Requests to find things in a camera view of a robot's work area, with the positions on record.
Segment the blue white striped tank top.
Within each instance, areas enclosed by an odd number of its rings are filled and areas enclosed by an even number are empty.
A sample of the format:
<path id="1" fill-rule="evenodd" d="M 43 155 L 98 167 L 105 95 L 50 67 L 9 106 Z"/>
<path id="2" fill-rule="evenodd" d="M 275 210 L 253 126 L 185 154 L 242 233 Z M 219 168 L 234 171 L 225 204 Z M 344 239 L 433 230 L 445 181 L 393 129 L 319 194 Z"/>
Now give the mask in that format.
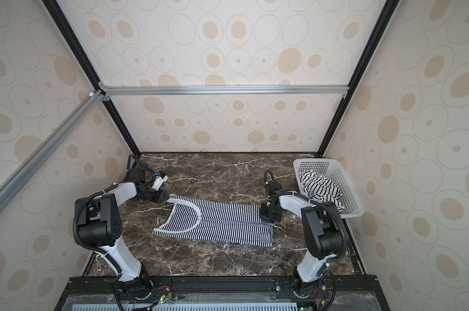
<path id="1" fill-rule="evenodd" d="M 273 226 L 259 216 L 259 206 L 215 202 L 172 194 L 168 220 L 153 230 L 158 237 L 228 242 L 270 248 Z"/>

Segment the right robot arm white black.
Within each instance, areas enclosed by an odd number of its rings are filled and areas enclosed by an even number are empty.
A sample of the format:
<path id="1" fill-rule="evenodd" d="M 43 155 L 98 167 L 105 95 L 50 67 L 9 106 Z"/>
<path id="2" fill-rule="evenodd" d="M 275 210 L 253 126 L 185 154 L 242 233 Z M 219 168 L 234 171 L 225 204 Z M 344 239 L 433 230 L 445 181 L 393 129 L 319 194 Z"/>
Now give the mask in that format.
<path id="1" fill-rule="evenodd" d="M 293 289 L 299 298 L 305 298 L 320 287 L 331 263 L 343 259 L 349 244 L 349 235 L 342 217 L 333 202 L 321 203 L 301 193 L 283 190 L 275 180 L 265 182 L 266 202 L 260 206 L 261 220 L 280 222 L 284 211 L 300 217 L 307 252 L 294 269 Z"/>

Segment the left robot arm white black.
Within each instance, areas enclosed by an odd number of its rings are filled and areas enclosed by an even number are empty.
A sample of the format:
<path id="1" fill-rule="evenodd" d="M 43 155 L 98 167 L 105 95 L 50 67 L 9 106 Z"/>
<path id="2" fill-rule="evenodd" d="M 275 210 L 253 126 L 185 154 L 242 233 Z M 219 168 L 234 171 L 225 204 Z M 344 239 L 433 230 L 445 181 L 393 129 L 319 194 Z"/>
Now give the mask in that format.
<path id="1" fill-rule="evenodd" d="M 167 180 L 165 172 L 159 171 L 152 175 L 151 181 L 146 181 L 144 170 L 130 168 L 124 181 L 79 198 L 74 206 L 72 232 L 77 245 L 101 256 L 116 273 L 110 283 L 138 299 L 150 295 L 153 282 L 124 242 L 119 207 L 132 199 L 167 201 L 168 194 L 161 189 Z"/>

